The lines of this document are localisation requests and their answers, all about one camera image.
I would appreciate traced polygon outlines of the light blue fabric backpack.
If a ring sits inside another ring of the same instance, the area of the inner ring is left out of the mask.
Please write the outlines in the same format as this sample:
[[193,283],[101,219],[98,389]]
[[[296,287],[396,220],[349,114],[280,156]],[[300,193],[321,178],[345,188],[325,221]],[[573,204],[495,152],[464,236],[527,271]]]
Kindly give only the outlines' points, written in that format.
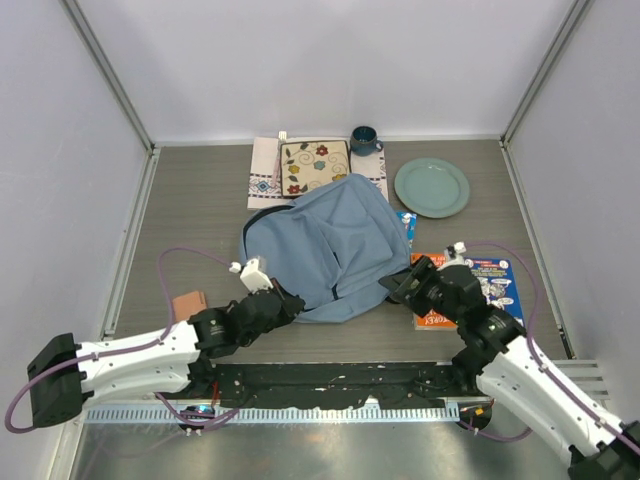
[[285,205],[256,212],[240,235],[239,259],[305,303],[299,323],[343,323],[382,304],[380,279],[409,266],[396,211],[366,177],[349,174]]

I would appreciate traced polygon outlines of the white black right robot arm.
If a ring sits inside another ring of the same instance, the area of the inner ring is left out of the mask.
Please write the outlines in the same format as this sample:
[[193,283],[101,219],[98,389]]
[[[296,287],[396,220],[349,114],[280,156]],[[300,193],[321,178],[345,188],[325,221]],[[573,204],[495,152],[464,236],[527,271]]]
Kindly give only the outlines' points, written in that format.
[[623,422],[568,378],[508,312],[490,304],[462,255],[441,266],[422,257],[380,279],[390,298],[416,315],[457,326],[465,347],[453,359],[457,391],[497,400],[553,449],[572,479],[636,479],[639,424]]

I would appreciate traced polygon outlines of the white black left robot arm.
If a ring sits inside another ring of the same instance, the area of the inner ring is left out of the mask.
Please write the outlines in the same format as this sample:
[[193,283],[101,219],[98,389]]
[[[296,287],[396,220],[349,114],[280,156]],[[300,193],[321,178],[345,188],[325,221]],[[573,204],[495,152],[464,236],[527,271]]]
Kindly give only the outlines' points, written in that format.
[[262,290],[168,330],[96,343],[58,335],[27,367],[32,423],[56,426],[86,407],[148,393],[203,398],[212,389],[213,360],[290,324],[304,307],[298,296]]

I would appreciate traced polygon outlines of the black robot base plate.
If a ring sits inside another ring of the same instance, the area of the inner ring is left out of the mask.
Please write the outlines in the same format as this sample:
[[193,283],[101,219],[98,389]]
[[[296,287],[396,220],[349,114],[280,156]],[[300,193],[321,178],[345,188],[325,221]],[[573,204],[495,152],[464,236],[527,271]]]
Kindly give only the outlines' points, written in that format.
[[483,398],[462,369],[436,362],[222,364],[205,385],[223,407],[310,410],[441,407]]

